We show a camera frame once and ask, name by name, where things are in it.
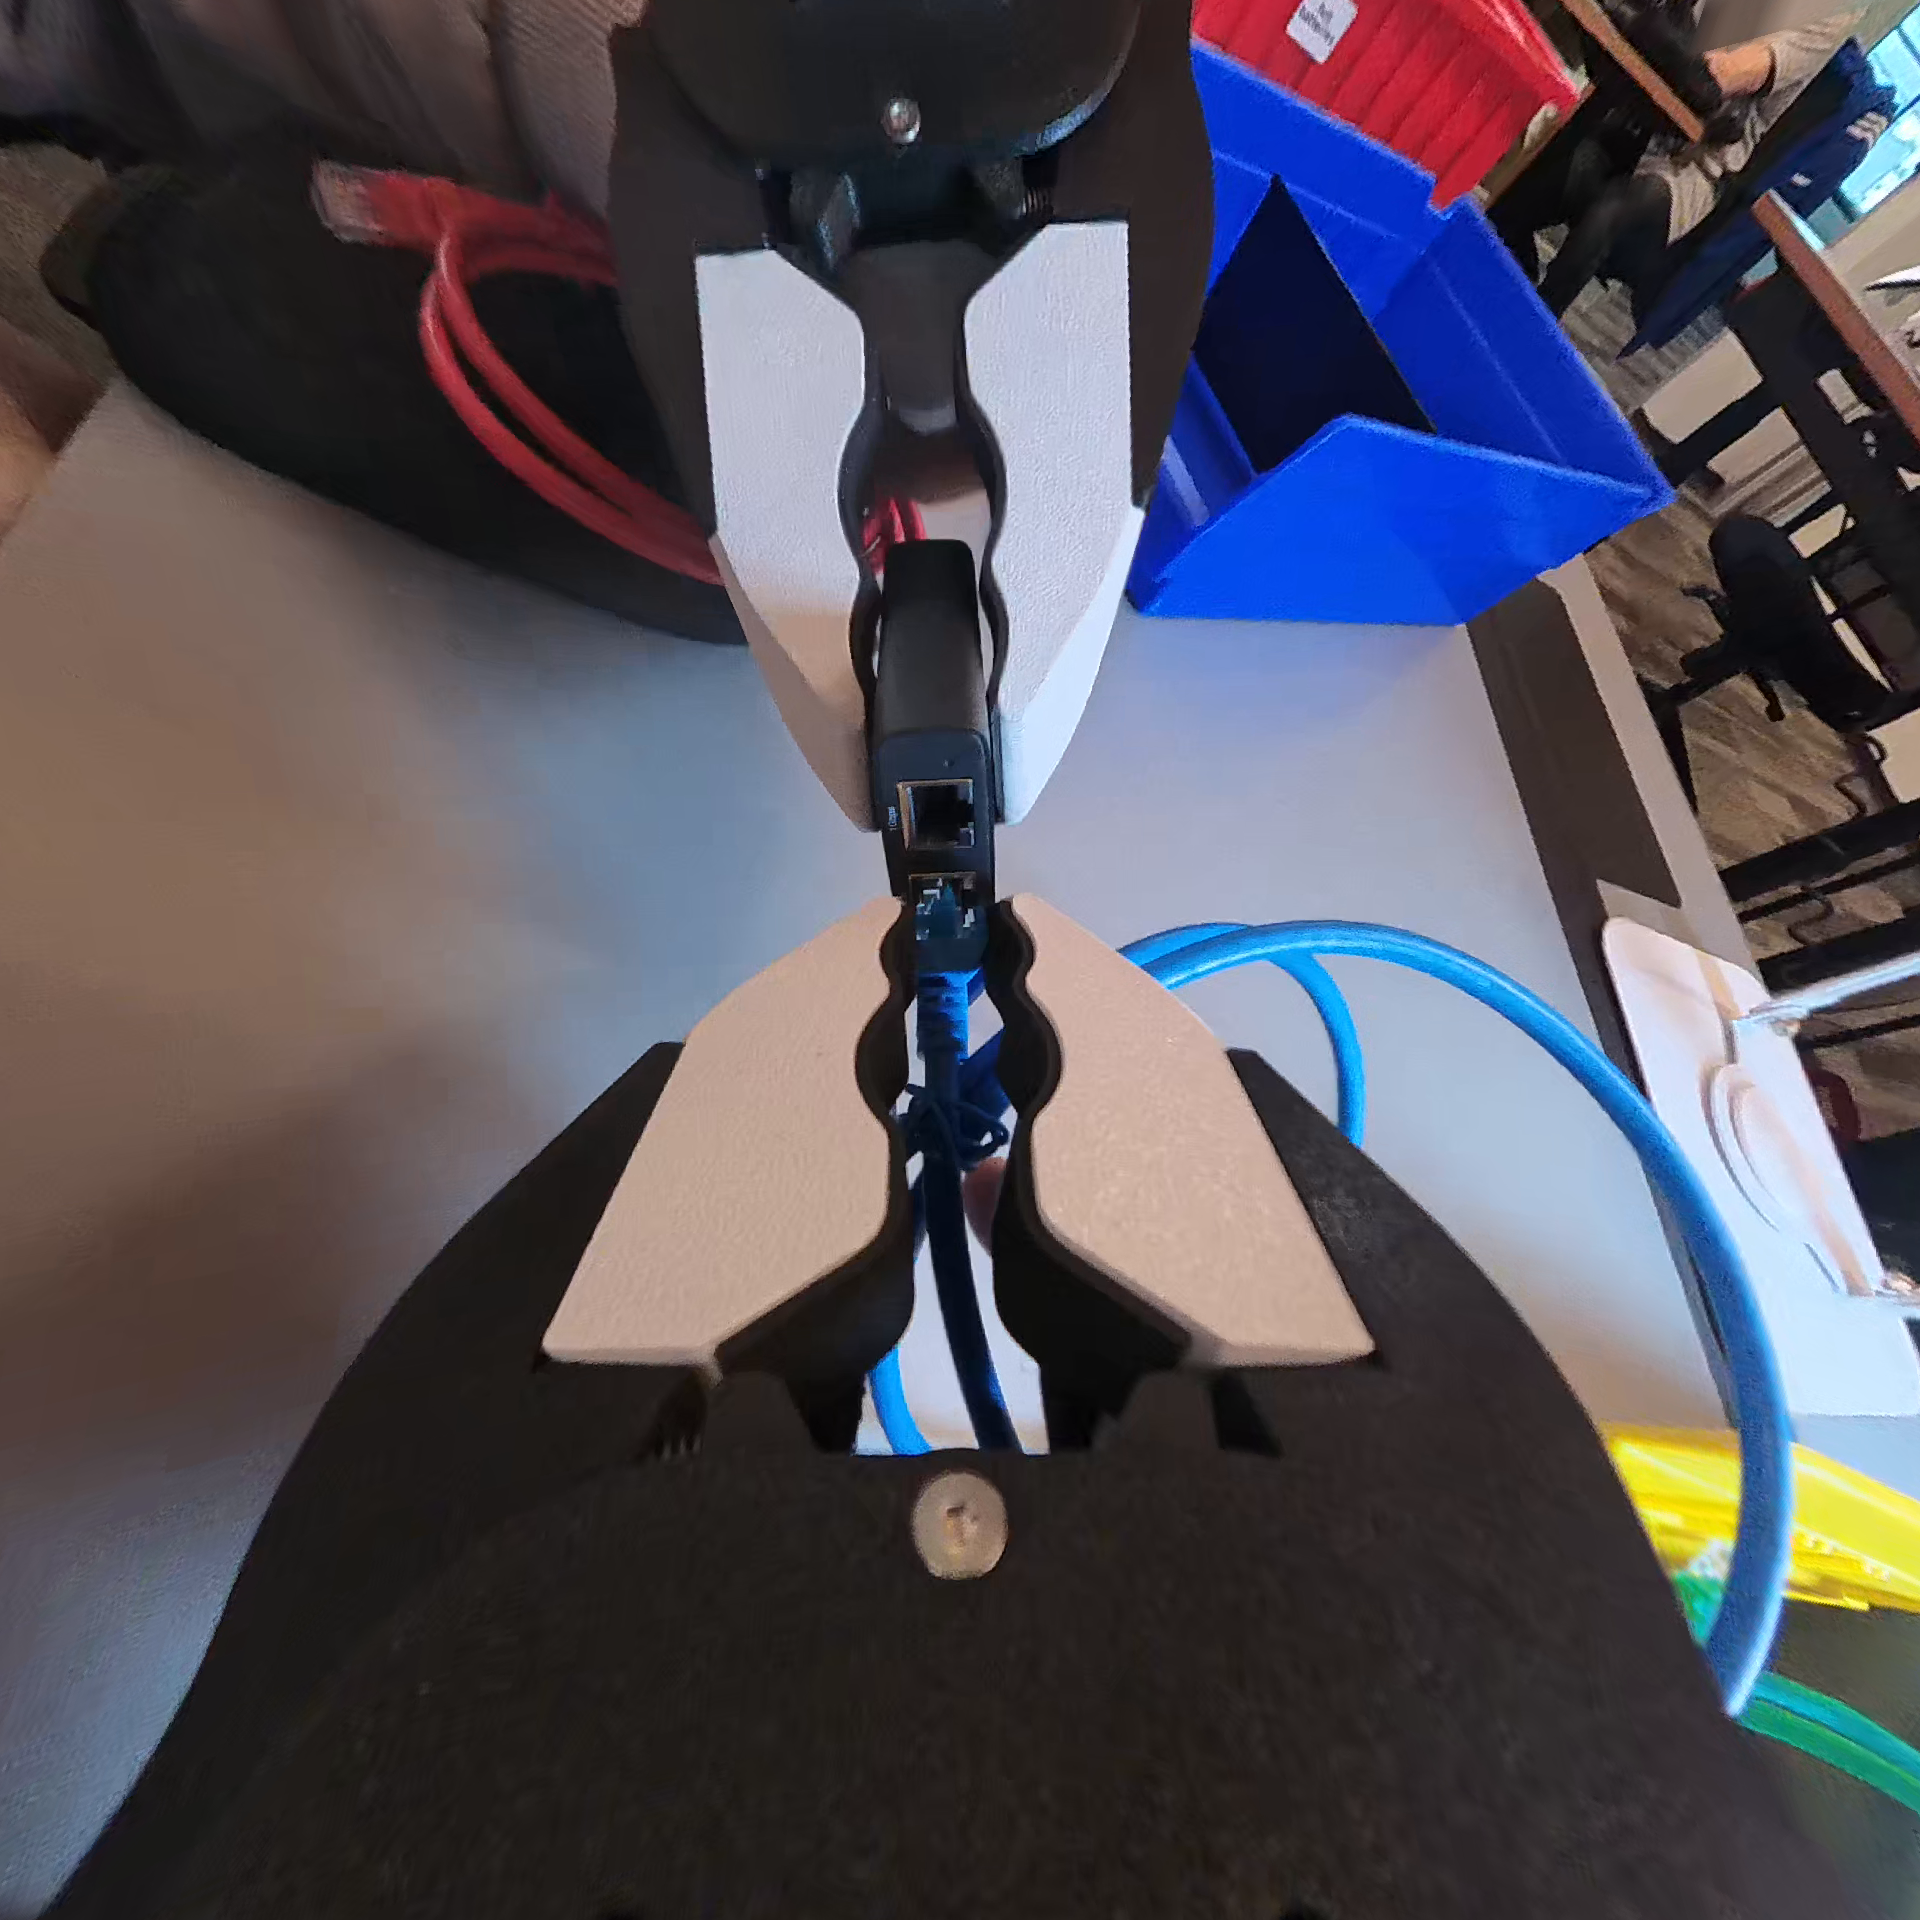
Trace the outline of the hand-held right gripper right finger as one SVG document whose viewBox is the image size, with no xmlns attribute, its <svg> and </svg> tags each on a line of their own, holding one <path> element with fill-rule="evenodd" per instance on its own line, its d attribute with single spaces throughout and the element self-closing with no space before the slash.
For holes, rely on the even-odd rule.
<svg viewBox="0 0 1920 1920">
<path fill-rule="evenodd" d="M 992 1000 L 1015 1111 L 994 1303 L 1040 1369 L 1051 1449 L 1090 1447 L 1147 1376 L 1375 1354 L 1203 1017 L 1034 893 L 994 907 Z"/>
</svg>

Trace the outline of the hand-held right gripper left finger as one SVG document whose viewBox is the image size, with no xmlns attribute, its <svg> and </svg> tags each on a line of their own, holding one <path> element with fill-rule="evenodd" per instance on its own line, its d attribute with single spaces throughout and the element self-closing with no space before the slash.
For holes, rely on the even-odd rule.
<svg viewBox="0 0 1920 1920">
<path fill-rule="evenodd" d="M 852 1447 L 914 1306 L 899 1105 L 910 925 L 880 896 L 698 1022 L 543 1337 L 547 1360 L 777 1377 Z"/>
</svg>

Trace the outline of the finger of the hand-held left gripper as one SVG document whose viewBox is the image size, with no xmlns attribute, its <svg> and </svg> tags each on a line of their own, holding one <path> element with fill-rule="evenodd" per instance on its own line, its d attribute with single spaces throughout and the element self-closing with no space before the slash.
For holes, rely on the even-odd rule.
<svg viewBox="0 0 1920 1920">
<path fill-rule="evenodd" d="M 696 258 L 711 551 L 786 730 L 852 826 L 873 830 L 852 634 L 866 582 L 843 466 L 872 410 L 866 337 L 772 248 Z"/>
<path fill-rule="evenodd" d="M 1050 223 L 963 317 L 968 397 L 994 457 L 999 815 L 1019 824 L 1098 681 L 1145 512 L 1135 474 L 1127 222 Z"/>
</svg>

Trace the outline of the dark grey network adapter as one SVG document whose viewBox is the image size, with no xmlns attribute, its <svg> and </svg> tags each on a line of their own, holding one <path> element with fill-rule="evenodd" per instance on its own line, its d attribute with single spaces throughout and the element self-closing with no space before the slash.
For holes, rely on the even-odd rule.
<svg viewBox="0 0 1920 1920">
<path fill-rule="evenodd" d="M 921 921 L 992 899 L 998 765 L 971 549 L 899 544 L 882 570 L 872 800 L 887 872 Z"/>
</svg>

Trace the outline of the blue plastic bin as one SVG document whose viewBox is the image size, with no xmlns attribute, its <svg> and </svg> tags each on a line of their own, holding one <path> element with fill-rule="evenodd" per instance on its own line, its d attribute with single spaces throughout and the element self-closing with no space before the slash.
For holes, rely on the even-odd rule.
<svg viewBox="0 0 1920 1920">
<path fill-rule="evenodd" d="M 1203 320 L 1127 594 L 1464 626 L 1671 499 L 1473 198 L 1206 43 Z"/>
</svg>

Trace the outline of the yellow plastic bin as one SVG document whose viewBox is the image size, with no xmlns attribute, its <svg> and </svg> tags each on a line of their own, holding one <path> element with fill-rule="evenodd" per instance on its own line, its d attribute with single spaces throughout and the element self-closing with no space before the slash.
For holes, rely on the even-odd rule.
<svg viewBox="0 0 1920 1920">
<path fill-rule="evenodd" d="M 1649 1539 L 1676 1577 L 1730 1567 L 1742 1467 L 1728 1430 L 1606 1425 Z M 1919 1501 L 1839 1461 L 1792 1449 L 1787 1598 L 1844 1611 L 1919 1613 Z"/>
</svg>

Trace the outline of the person's grey sweater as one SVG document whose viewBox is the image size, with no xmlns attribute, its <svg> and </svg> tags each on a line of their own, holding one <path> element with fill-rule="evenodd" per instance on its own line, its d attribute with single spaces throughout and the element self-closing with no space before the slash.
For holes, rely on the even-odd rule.
<svg viewBox="0 0 1920 1920">
<path fill-rule="evenodd" d="M 4 115 L 190 153 L 297 127 L 491 187 L 606 181 L 608 43 L 643 3 L 4 2 Z"/>
</svg>

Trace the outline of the black padded bag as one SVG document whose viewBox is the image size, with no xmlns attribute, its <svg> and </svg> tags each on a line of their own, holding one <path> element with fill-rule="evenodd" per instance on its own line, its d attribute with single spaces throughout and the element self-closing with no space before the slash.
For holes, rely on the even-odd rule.
<svg viewBox="0 0 1920 1920">
<path fill-rule="evenodd" d="M 266 473 L 570 603 L 744 645 L 720 584 L 585 529 L 482 448 L 428 370 L 428 255 L 336 234 L 314 163 L 262 146 L 113 170 L 42 278 L 146 399 Z"/>
</svg>

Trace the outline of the red plastic bin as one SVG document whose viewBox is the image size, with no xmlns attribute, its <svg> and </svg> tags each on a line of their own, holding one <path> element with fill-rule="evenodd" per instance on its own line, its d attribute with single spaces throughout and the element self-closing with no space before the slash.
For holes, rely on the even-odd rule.
<svg viewBox="0 0 1920 1920">
<path fill-rule="evenodd" d="M 1522 2 L 1196 2 L 1192 32 L 1418 163 L 1438 208 L 1582 98 Z"/>
</svg>

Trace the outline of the white document stand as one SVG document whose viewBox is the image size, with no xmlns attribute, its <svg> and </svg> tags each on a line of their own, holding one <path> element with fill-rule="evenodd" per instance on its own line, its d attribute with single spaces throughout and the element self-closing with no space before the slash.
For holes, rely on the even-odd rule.
<svg viewBox="0 0 1920 1920">
<path fill-rule="evenodd" d="M 1911 1418 L 1919 1358 L 1792 1040 L 1758 976 L 1630 919 L 1601 951 L 1649 1103 L 1732 1235 L 1795 1418 Z"/>
</svg>

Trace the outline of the black office chair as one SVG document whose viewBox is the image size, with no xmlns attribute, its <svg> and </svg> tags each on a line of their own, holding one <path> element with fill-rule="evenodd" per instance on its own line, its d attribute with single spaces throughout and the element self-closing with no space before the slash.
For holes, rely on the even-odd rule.
<svg viewBox="0 0 1920 1920">
<path fill-rule="evenodd" d="M 1683 661 L 1671 707 L 1687 706 L 1730 681 L 1748 681 L 1770 721 L 1786 718 L 1791 691 L 1833 734 L 1878 728 L 1908 710 L 1907 697 L 1849 650 L 1823 605 L 1816 574 L 1772 521 L 1732 513 L 1711 534 L 1718 590 L 1700 594 L 1720 638 Z"/>
</svg>

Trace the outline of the brown wooden desk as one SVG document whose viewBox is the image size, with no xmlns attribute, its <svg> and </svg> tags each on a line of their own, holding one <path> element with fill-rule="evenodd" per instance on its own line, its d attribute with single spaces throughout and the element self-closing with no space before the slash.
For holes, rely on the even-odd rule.
<svg viewBox="0 0 1920 1920">
<path fill-rule="evenodd" d="M 1892 442 L 1916 440 L 1916 370 L 1809 223 L 1777 194 L 1753 198 L 1774 269 L 1722 303 L 1753 378 L 1678 440 L 1655 439 L 1667 483 L 1695 483 L 1768 416 L 1783 414 L 1826 491 L 1854 502 L 1892 496 Z"/>
</svg>

